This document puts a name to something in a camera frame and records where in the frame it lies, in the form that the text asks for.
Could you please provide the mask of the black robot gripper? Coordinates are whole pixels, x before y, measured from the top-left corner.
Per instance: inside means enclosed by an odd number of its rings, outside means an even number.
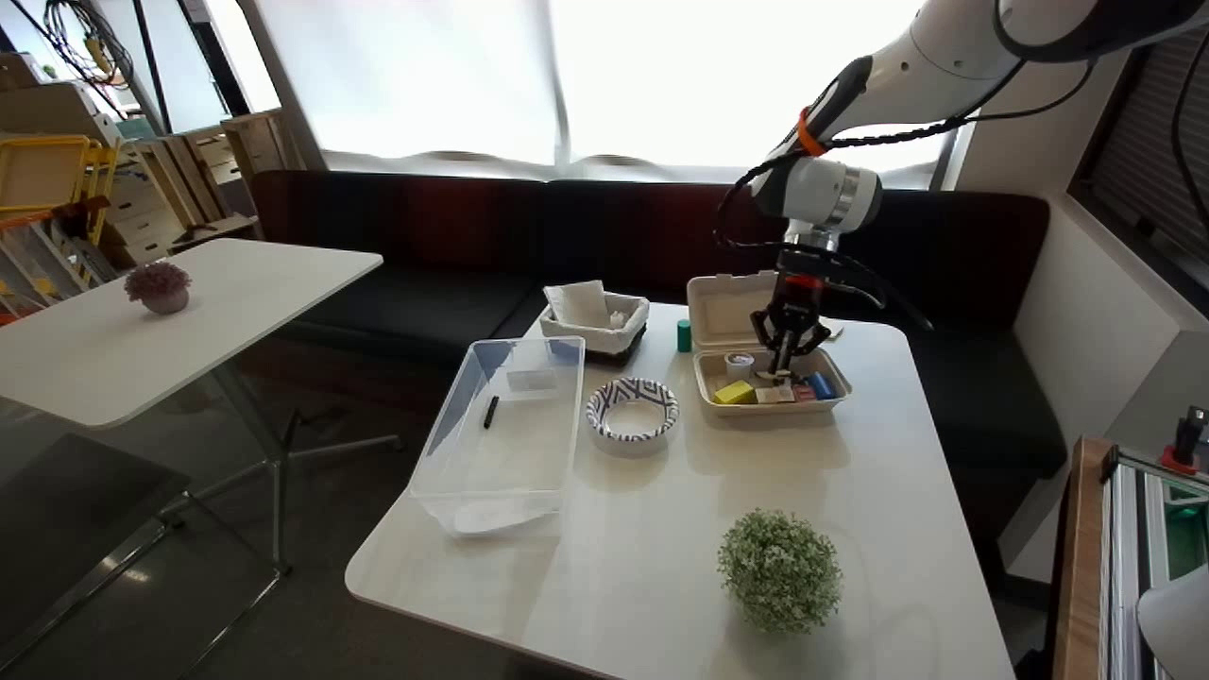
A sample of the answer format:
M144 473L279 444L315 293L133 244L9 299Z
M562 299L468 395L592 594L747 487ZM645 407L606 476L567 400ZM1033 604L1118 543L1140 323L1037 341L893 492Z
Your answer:
M815 244L783 244L775 258L775 301L752 313L756 341L772 350L772 373L786 366L786 311L794 311L790 359L813 355L830 341L830 327L813 305L824 301L839 262Z

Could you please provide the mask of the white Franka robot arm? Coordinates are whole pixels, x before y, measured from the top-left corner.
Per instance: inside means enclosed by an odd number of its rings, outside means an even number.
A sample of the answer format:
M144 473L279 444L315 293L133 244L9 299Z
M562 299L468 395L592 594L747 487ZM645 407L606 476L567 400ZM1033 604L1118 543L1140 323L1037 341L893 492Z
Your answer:
M1097 65L1204 22L1204 0L925 0L896 40L856 58L744 175L752 199L786 224L775 299L752 316L772 369L786 373L830 335L819 293L856 273L839 237L881 203L881 176L829 150L872 147L867 124L896 124L896 140L956 127L1027 59Z

